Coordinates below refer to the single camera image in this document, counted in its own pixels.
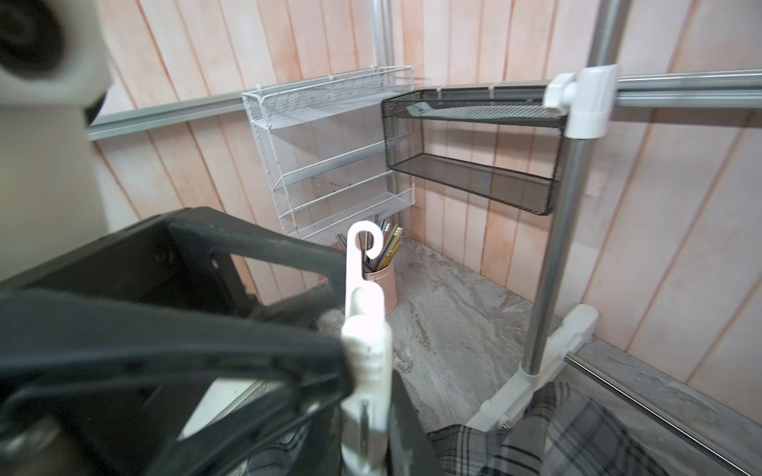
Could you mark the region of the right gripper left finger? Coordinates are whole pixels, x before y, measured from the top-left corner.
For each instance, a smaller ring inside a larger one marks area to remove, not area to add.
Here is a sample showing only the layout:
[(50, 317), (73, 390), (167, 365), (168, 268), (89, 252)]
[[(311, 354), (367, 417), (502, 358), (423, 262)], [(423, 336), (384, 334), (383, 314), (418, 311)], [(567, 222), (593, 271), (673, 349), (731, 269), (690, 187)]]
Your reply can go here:
[(304, 444), (298, 453), (292, 475), (337, 476), (343, 474), (341, 463), (341, 409), (326, 410), (310, 421)]

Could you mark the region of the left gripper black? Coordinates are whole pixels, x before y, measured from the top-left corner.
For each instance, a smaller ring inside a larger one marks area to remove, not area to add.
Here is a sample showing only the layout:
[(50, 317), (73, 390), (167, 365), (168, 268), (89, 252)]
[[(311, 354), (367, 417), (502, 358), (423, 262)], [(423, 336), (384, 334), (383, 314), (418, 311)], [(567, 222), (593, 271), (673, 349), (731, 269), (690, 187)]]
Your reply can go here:
[[(1, 286), (1, 469), (222, 475), (350, 395), (330, 337), (203, 311), (166, 215)], [(219, 379), (275, 389), (192, 436)]]

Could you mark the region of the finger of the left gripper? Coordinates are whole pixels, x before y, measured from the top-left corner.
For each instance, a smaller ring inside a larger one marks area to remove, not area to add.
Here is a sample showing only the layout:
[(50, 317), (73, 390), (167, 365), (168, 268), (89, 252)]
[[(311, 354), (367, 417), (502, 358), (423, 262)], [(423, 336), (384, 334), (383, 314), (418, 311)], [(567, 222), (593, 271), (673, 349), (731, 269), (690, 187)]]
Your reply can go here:
[[(344, 303), (346, 258), (333, 248), (288, 237), (209, 207), (169, 213), (166, 228), (188, 273), (192, 300), (203, 311), (313, 327), (323, 313)], [(293, 297), (265, 305), (245, 293), (233, 255), (325, 279)]]

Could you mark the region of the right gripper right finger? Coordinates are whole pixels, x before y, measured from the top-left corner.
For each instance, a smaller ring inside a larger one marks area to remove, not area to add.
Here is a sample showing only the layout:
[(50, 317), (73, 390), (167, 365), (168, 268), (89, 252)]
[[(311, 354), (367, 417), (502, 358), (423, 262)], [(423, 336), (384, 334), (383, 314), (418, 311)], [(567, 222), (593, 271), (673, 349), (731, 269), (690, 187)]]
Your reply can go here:
[(388, 437), (389, 475), (444, 474), (428, 434), (421, 425), (404, 381), (397, 371), (392, 373)]

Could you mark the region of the white clothespin with hook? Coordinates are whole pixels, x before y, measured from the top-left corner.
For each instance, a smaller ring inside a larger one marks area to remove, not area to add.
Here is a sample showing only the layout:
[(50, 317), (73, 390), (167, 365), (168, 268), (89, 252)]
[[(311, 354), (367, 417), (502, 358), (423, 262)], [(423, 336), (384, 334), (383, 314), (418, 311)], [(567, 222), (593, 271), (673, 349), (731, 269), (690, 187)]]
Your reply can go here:
[(388, 426), (392, 397), (392, 331), (383, 289), (363, 275), (364, 259), (383, 249), (378, 225), (353, 223), (347, 235), (344, 323), (341, 343), (354, 379), (341, 402), (341, 457), (348, 475), (387, 473)]

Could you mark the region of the grey plaid shirt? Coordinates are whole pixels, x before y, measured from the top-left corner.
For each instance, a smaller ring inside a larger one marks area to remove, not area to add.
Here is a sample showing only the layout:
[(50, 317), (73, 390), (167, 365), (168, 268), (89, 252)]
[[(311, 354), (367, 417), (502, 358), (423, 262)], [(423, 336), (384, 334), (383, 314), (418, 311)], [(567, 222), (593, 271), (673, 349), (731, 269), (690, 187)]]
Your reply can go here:
[(553, 381), (515, 426), (427, 432), (443, 475), (664, 475), (666, 469), (603, 405)]

